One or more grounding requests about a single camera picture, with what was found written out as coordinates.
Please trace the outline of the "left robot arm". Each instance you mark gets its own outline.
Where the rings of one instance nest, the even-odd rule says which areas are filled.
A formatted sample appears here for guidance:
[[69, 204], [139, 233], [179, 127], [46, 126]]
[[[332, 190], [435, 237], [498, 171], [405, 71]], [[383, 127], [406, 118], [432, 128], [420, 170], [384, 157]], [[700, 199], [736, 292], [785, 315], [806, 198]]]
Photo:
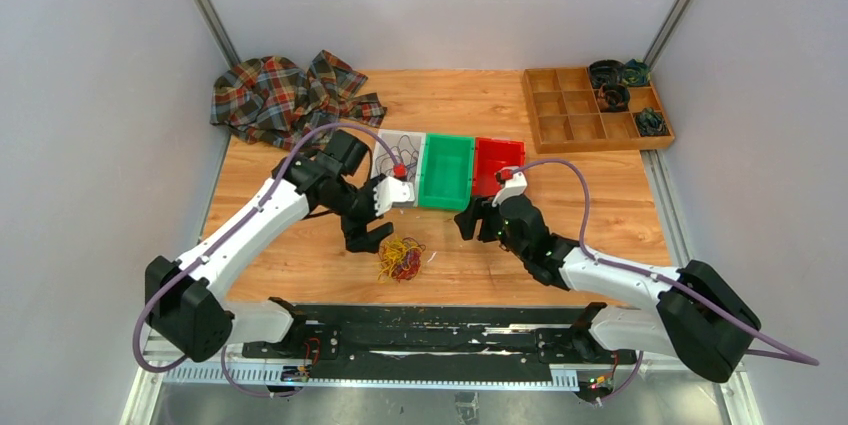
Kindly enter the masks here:
[[356, 187], [346, 181], [359, 167], [368, 146], [351, 135], [353, 125], [331, 123], [331, 140], [310, 155], [301, 149], [323, 129], [303, 136], [249, 202], [207, 239], [177, 259], [156, 257], [145, 271], [145, 306], [133, 330], [140, 338], [148, 325], [181, 354], [204, 362], [227, 346], [267, 342], [283, 358], [298, 356], [306, 331], [294, 308], [269, 298], [229, 304], [237, 278], [272, 241], [322, 206], [340, 217], [351, 253], [378, 251], [393, 226], [369, 224], [401, 203], [414, 200], [414, 187], [400, 158], [391, 174], [379, 174]]

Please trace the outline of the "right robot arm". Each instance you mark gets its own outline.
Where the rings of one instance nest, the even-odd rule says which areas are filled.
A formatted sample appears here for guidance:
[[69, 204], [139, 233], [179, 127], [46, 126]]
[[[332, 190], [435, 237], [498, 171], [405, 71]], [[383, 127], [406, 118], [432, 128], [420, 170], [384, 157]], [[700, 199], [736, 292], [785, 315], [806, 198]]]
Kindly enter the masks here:
[[473, 197], [454, 221], [464, 240], [498, 242], [537, 282], [616, 300], [593, 303], [572, 326], [571, 345], [582, 360], [595, 362], [609, 351], [634, 350], [677, 358], [714, 383], [729, 380], [761, 322], [709, 264], [692, 260], [683, 268], [623, 261], [581, 248], [552, 232], [541, 211], [524, 195], [495, 204]]

